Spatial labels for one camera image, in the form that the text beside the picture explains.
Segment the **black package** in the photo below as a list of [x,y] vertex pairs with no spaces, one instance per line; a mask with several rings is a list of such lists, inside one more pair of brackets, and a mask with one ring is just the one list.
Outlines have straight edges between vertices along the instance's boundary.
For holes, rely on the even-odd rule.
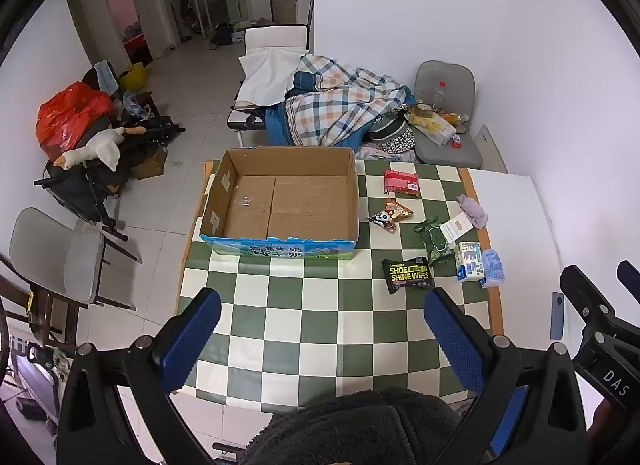
[[429,272],[429,263],[426,257],[415,257],[400,262],[383,259],[382,271],[385,274],[389,294],[395,293],[402,286],[433,289],[433,277]]

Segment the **open cardboard box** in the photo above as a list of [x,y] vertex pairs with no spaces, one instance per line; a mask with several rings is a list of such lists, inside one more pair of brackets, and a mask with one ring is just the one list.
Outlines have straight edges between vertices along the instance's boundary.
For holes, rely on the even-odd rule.
[[200,237],[219,254],[350,259],[358,240],[353,151],[228,150],[209,191]]

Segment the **plaid blanket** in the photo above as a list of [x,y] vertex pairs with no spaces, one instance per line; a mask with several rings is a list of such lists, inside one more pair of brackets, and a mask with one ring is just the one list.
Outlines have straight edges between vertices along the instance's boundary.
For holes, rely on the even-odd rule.
[[391,77],[312,54],[300,60],[294,85],[299,94],[284,105],[294,145],[335,145],[411,98]]

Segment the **red package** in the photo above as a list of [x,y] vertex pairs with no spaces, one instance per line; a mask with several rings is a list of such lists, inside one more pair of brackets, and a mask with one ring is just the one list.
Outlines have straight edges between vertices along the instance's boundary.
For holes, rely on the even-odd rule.
[[401,192],[402,194],[417,196],[419,190],[417,174],[398,172],[396,170],[385,171],[385,194]]
[[107,93],[92,90],[84,82],[74,82],[40,106],[36,138],[42,150],[55,161],[75,148],[90,125],[102,114],[113,111]]

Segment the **yellow bucket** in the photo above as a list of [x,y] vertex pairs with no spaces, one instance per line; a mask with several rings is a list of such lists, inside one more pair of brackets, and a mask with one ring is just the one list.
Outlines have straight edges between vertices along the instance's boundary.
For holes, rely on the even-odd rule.
[[121,87],[132,93],[141,90],[146,85],[146,70],[142,62],[130,66],[125,74],[120,77]]

